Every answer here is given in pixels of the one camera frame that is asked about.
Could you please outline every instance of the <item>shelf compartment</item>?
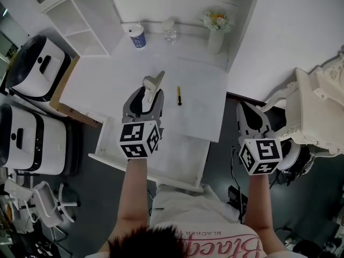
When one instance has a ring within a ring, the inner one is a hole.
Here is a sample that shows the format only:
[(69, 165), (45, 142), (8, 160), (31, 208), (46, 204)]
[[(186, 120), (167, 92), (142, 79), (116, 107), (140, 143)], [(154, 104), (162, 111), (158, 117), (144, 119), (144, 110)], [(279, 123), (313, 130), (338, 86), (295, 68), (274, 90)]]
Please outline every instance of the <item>shelf compartment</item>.
[(46, 12), (63, 35), (89, 29), (71, 0), (65, 0)]
[(113, 1), (73, 0), (73, 2), (104, 49), (108, 54), (112, 54), (124, 35)]
[(107, 55), (91, 31), (72, 34), (66, 38), (81, 56)]

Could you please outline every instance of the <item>small white object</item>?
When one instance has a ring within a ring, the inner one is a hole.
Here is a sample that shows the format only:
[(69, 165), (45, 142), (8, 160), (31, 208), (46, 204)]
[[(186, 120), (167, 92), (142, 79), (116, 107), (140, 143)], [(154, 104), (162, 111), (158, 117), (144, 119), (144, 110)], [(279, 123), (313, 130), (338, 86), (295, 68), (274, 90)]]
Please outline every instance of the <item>small white object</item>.
[(149, 157), (161, 138), (155, 120), (123, 123), (117, 143), (123, 156), (129, 159)]
[(136, 24), (130, 27), (128, 34), (130, 37), (138, 37), (142, 34), (142, 32), (144, 32), (144, 27), (139, 24)]
[(146, 90), (149, 91), (148, 102), (153, 101), (153, 97), (155, 96), (157, 90), (159, 89), (159, 85), (164, 74), (165, 72), (161, 71), (156, 78), (153, 78), (150, 75), (145, 76), (142, 83), (145, 86)]
[(290, 237), (286, 238), (286, 240), (285, 240), (286, 245), (290, 244), (291, 242), (292, 242), (292, 238), (290, 238)]
[(283, 158), (281, 143), (278, 139), (245, 139), (239, 157), (249, 175), (271, 174)]

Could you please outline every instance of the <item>chair leg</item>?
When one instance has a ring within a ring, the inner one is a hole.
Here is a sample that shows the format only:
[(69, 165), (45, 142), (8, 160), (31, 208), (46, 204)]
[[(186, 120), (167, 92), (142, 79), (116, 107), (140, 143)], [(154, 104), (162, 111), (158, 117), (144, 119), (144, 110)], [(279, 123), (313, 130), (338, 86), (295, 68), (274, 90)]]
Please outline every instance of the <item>chair leg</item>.
[(288, 84), (287, 88), (275, 92), (267, 101), (267, 104), (263, 107), (257, 106), (262, 112), (269, 111), (277, 102), (287, 99), (293, 92), (298, 89), (296, 81)]
[(61, 183), (60, 184), (60, 188), (59, 188), (59, 209), (62, 210), (62, 212), (64, 213), (64, 215), (66, 215), (67, 219), (69, 221), (71, 221), (72, 223), (74, 223), (74, 219), (69, 215), (69, 213), (67, 212), (65, 206), (77, 206), (77, 202), (72, 202), (72, 203), (67, 203), (67, 202), (63, 202), (62, 201), (62, 190), (63, 190), (64, 184)]
[[(59, 239), (59, 240), (57, 240), (57, 239), (56, 239), (56, 236), (55, 236), (55, 233), (54, 233), (54, 228), (56, 228), (59, 232), (61, 232), (61, 233), (64, 235), (64, 237), (61, 238), (61, 239)], [(57, 247), (61, 248), (64, 252), (66, 252), (66, 253), (69, 255), (69, 257), (72, 257), (73, 254), (72, 254), (69, 250), (67, 250), (67, 249), (64, 248), (62, 245), (59, 244), (59, 242), (61, 242), (61, 241), (65, 240), (65, 239), (67, 239), (68, 233), (66, 233), (65, 231), (63, 231), (63, 230), (62, 230), (60, 227), (58, 227), (58, 226), (51, 227), (51, 228), (50, 228), (50, 232), (51, 232), (51, 234), (52, 234), (53, 241), (52, 241), (51, 243), (45, 245), (45, 246), (47, 247), (47, 246), (50, 246), (50, 245), (56, 245)]]

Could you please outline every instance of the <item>wrist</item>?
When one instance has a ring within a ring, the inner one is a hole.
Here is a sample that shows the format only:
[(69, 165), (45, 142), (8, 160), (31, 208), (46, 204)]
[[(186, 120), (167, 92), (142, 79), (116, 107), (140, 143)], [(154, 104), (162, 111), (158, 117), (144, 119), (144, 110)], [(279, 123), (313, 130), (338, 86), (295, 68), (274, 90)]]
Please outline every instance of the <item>wrist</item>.
[(147, 159), (135, 159), (128, 161), (129, 166), (139, 166), (139, 167), (147, 167)]

